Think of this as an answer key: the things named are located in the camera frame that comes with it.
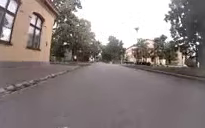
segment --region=green tree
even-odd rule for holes
[[[110,36],[108,41],[109,43],[103,47],[102,59],[104,61],[120,61],[125,52],[123,42],[114,36]]]
[[[66,49],[72,51],[72,58],[88,61],[89,57],[98,54],[95,34],[91,31],[91,23],[79,19],[74,12],[81,9],[79,0],[55,0],[55,6],[60,11],[56,19],[52,38],[52,55],[64,57]]]
[[[165,44],[166,44],[167,36],[161,35],[154,39],[154,49],[152,49],[153,57],[159,57],[159,59],[165,58]]]
[[[138,39],[136,49],[134,49],[134,57],[136,58],[137,62],[142,60],[143,62],[146,61],[147,58],[150,57],[150,49],[148,47],[148,43],[145,42],[145,39]]]
[[[170,41],[164,45],[164,56],[168,64],[171,64],[172,61],[177,59],[177,50],[178,47],[176,47],[176,43],[174,41]]]
[[[198,60],[199,52],[201,66],[205,68],[205,0],[172,0],[170,9],[165,20],[171,23],[174,41],[184,55],[196,55]]]

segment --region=sidewalk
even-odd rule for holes
[[[24,67],[0,67],[0,88],[9,84],[17,84],[23,81],[38,79],[53,73],[70,70],[76,67],[78,66],[54,64]]]

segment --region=sky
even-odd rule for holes
[[[137,38],[154,39],[165,34],[170,39],[170,25],[164,21],[170,0],[81,0],[77,16],[92,24],[96,39],[108,43],[110,35],[122,40],[124,47]]]

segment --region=asphalt road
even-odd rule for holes
[[[0,128],[205,128],[205,84],[93,64],[0,99]]]

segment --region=curb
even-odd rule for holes
[[[134,68],[136,70],[144,70],[148,72],[153,72],[153,73],[160,73],[164,75],[171,75],[175,77],[180,77],[180,78],[185,78],[185,79],[190,79],[190,80],[196,80],[200,82],[205,82],[205,78],[203,77],[196,77],[196,76],[188,76],[188,75],[183,75],[183,74],[177,74],[177,73],[172,73],[172,72],[165,72],[165,71],[159,71],[159,70],[153,70],[153,69],[144,69],[144,68]]]
[[[7,85],[6,87],[0,88],[0,97],[4,96],[4,95],[8,95],[8,94],[12,94],[14,92],[26,89],[28,87],[32,87],[32,86],[36,86],[37,84],[47,81],[49,79],[53,79],[55,77],[67,74],[71,71],[77,70],[81,67],[85,67],[85,66],[79,66],[73,69],[69,69],[69,70],[65,70],[65,71],[61,71],[61,72],[57,72],[57,73],[53,73],[53,74],[49,74],[45,77],[42,78],[38,78],[35,80],[30,80],[30,81],[24,81],[22,83],[17,83],[17,84],[11,84],[11,85]]]

